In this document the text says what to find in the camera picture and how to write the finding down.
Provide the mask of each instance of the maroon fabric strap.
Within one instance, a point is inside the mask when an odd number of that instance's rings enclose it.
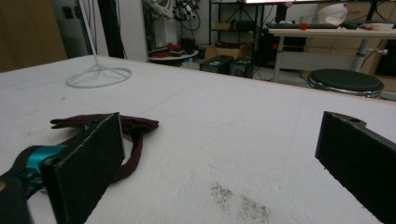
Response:
[[[50,123],[55,124],[52,129],[60,129],[66,127],[84,129],[84,125],[88,121],[98,119],[101,116],[103,115],[79,115],[68,119],[53,119],[50,121]],[[120,121],[122,133],[130,135],[132,138],[132,143],[134,145],[132,146],[131,157],[120,167],[119,172],[116,174],[112,181],[113,183],[128,177],[136,169],[137,165],[139,164],[143,148],[143,133],[154,130],[159,126],[159,121],[152,119],[120,116]],[[83,132],[84,131],[81,131],[77,135],[67,139],[59,145],[68,145]]]

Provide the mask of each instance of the white desk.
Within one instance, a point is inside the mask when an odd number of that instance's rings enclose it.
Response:
[[[321,68],[340,68],[357,71],[365,58],[370,39],[396,39],[396,29],[391,31],[366,31],[366,30],[337,30],[337,29],[269,29],[269,34],[279,36],[279,47],[276,54],[274,82],[280,68],[313,71]],[[361,46],[356,55],[334,55],[308,52],[283,51],[285,36],[294,37],[321,37],[321,38],[354,38],[360,39]]]
[[[199,51],[195,50],[194,53],[192,54],[183,54],[180,57],[174,57],[174,56],[169,56],[169,57],[149,57],[148,59],[150,61],[154,61],[154,62],[167,62],[167,61],[174,61],[174,60],[183,60],[183,59],[189,59],[192,58],[196,55],[198,55]]]
[[[71,134],[52,130],[51,119],[119,111],[160,128],[145,135],[136,171],[110,186],[88,223],[377,223],[314,155],[323,111],[362,119],[395,142],[396,104],[99,60],[133,76],[100,89],[66,86],[91,57],[0,74],[1,174],[23,149]],[[29,206],[35,223],[54,223],[47,195],[38,192]]]

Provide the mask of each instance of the cardboard box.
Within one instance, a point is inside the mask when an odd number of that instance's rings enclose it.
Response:
[[[230,30],[231,24],[229,22],[218,22],[216,23],[216,30]]]
[[[258,39],[253,39],[243,44],[228,43],[224,48],[217,48],[216,45],[208,45],[205,49],[204,59],[207,61],[219,55],[233,56],[234,59],[237,57],[251,57],[254,45],[257,41]]]

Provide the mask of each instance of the black stool seat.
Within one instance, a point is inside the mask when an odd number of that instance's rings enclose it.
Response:
[[[308,76],[308,84],[316,89],[366,97],[376,97],[384,89],[376,77],[342,69],[313,71]]]

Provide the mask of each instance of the keyboard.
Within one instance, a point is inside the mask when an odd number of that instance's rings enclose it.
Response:
[[[393,24],[393,28],[396,28],[396,21],[344,21],[340,26],[348,30],[356,30],[358,28],[364,29],[364,24],[368,23],[390,23]]]
[[[300,29],[301,24],[297,23],[267,23],[268,29]],[[337,29],[338,26],[329,23],[308,23],[306,29]]]

